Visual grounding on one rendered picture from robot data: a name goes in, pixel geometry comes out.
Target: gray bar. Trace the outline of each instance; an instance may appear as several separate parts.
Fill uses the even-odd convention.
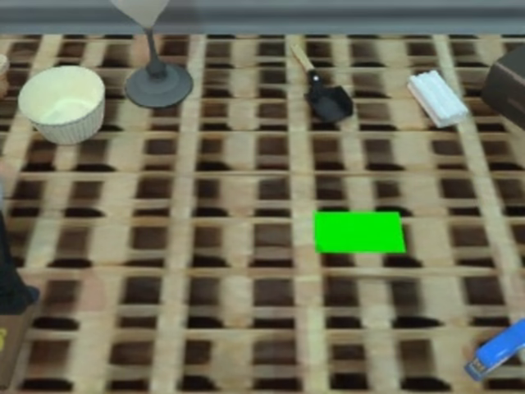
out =
[[[164,34],[525,34],[525,1],[171,0],[156,31]],[[0,34],[139,32],[139,27],[109,0],[0,0]]]

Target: shovel handle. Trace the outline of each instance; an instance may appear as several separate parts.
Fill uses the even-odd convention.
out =
[[[291,44],[290,47],[295,58],[305,71],[311,71],[315,68],[312,62],[310,62],[310,59],[308,59],[308,56],[306,56],[304,50],[298,44]]]

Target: blue lighter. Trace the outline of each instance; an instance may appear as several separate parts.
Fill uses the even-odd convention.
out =
[[[502,365],[525,346],[525,318],[519,320],[485,345],[476,350],[474,360],[465,365],[467,373],[476,381]]]

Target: shovel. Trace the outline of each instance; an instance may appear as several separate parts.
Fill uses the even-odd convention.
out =
[[[304,95],[312,110],[324,122],[336,123],[352,116],[354,102],[341,86],[327,88],[315,71],[310,59],[298,44],[291,45],[292,52],[308,75],[310,88]]]

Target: gray round base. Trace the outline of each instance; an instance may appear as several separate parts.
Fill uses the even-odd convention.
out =
[[[126,81],[126,96],[146,108],[164,108],[179,103],[191,92],[194,82],[189,72],[180,66],[166,64],[166,72],[165,78],[155,80],[145,68],[138,69]]]

